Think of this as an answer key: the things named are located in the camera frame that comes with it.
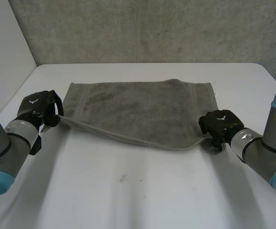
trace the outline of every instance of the concrete wall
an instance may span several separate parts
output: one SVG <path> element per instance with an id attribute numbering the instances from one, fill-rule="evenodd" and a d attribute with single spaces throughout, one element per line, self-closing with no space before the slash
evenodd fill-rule
<path id="1" fill-rule="evenodd" d="M 10 4 L 38 65 L 256 62 L 276 79 L 276 0 L 10 0 Z"/>
<path id="2" fill-rule="evenodd" d="M 0 111 L 35 68 L 8 0 L 0 0 Z"/>

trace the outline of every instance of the white wall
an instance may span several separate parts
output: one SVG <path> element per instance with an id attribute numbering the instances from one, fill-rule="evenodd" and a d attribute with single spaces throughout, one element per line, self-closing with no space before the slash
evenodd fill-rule
<path id="1" fill-rule="evenodd" d="M 7 0 L 0 0 L 0 111 L 36 68 Z"/>

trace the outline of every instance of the gray towel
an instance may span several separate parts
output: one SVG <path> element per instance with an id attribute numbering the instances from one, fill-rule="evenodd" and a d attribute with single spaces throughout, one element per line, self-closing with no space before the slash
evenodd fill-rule
<path id="1" fill-rule="evenodd" d="M 187 149 L 204 137 L 198 118 L 217 110 L 210 83 L 180 80 L 71 83 L 61 121 L 122 142 Z"/>

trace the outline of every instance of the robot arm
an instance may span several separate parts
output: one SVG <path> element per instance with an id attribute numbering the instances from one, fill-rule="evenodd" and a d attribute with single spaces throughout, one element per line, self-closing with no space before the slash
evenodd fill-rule
<path id="1" fill-rule="evenodd" d="M 27 156 L 41 149 L 40 126 L 56 126 L 63 115 L 61 99 L 54 91 L 44 91 L 25 97 L 18 116 L 5 128 L 0 125 L 0 195 L 7 192 Z"/>
<path id="2" fill-rule="evenodd" d="M 228 110 L 210 112 L 199 119 L 204 134 L 209 133 L 212 145 L 228 143 L 239 159 L 250 166 L 276 189 L 276 95 L 271 104 L 264 135 L 245 128 Z"/>

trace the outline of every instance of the white table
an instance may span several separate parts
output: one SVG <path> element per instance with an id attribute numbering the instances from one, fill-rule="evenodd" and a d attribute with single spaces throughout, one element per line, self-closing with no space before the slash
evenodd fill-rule
<path id="1" fill-rule="evenodd" d="M 71 82 L 211 82 L 220 109 L 263 133 L 276 82 L 253 63 L 60 64 L 38 67 L 0 114 L 24 96 Z M 0 196 L 0 229 L 276 229 L 276 191 L 228 148 L 213 156 L 132 146 L 59 125 L 42 134 Z"/>

